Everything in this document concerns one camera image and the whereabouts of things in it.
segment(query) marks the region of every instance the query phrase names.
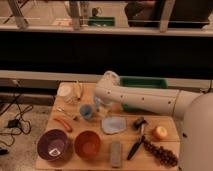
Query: metal bar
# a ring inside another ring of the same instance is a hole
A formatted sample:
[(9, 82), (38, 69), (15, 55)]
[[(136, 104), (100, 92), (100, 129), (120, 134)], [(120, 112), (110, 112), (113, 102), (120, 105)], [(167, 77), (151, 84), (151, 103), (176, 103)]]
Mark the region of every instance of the metal bar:
[[(0, 25), (0, 31), (21, 31), (15, 25)], [(29, 26), (27, 32), (43, 33), (79, 33), (79, 34), (114, 34), (114, 35), (151, 35), (151, 36), (186, 36), (186, 37), (213, 37), (213, 30), (199, 28), (169, 28), (165, 33), (157, 28), (115, 28), (115, 27), (81, 27), (74, 31), (70, 27), (60, 26)]]
[(77, 1), (69, 1), (70, 17), (72, 18), (72, 25), (74, 30), (80, 29), (80, 13)]
[[(20, 9), (23, 8), (23, 7), (27, 4), (28, 1), (29, 1), (29, 0), (24, 0), (24, 2), (22, 2), (21, 6), (20, 6)], [(12, 17), (13, 17), (13, 14), (11, 14), (11, 15), (8, 17), (8, 19), (6, 19), (6, 20), (3, 22), (3, 24), (6, 24), (8, 21), (10, 21), (10, 19), (11, 19)]]
[(27, 20), (24, 18), (17, 0), (7, 0), (7, 2), (13, 13), (13, 16), (15, 17), (17, 27), (21, 28), (21, 29), (26, 29), (29, 26), (29, 24), (28, 24)]
[(82, 24), (88, 25), (89, 19), (89, 1), (80, 1), (80, 11), (82, 16)]
[(160, 20), (160, 26), (159, 26), (160, 32), (167, 31), (169, 20), (170, 20), (174, 5), (175, 5), (175, 0), (166, 0), (165, 1), (162, 15), (161, 15), (161, 20)]

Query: plastic bowl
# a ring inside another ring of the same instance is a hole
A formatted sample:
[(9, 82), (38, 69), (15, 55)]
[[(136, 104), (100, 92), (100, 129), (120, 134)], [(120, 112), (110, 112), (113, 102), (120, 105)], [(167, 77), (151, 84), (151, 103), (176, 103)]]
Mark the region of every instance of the plastic bowl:
[(80, 133), (74, 143), (76, 154), (84, 160), (95, 158), (100, 150), (101, 140), (98, 134), (93, 131)]
[(44, 133), (37, 145), (38, 155), (47, 161), (61, 158), (69, 146), (69, 138), (59, 129), (52, 129)]

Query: sponge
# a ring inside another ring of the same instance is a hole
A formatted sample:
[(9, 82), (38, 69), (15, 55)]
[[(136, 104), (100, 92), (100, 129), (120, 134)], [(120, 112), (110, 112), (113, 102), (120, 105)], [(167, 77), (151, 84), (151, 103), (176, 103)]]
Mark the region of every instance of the sponge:
[(110, 165), (113, 168), (121, 167), (121, 143), (113, 141), (110, 146)]

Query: orange bowl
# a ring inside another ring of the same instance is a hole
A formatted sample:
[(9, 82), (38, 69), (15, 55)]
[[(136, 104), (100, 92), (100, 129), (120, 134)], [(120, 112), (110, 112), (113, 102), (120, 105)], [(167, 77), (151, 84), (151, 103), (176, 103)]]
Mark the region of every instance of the orange bowl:
[(84, 131), (80, 133), (74, 143), (76, 154), (84, 160), (91, 160), (97, 156), (101, 147), (101, 140), (97, 133)]

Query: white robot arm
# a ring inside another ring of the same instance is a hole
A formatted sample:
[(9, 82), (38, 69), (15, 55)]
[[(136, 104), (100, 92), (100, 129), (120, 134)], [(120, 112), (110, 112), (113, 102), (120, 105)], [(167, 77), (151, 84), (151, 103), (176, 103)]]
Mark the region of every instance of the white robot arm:
[(175, 115), (180, 119), (188, 105), (201, 95), (172, 89), (122, 87), (119, 76), (112, 71), (105, 72), (94, 94), (104, 102), (120, 102), (155, 113)]
[(213, 93), (121, 87), (119, 76), (107, 71), (95, 87), (103, 101), (116, 101), (183, 120), (179, 170), (212, 171)]

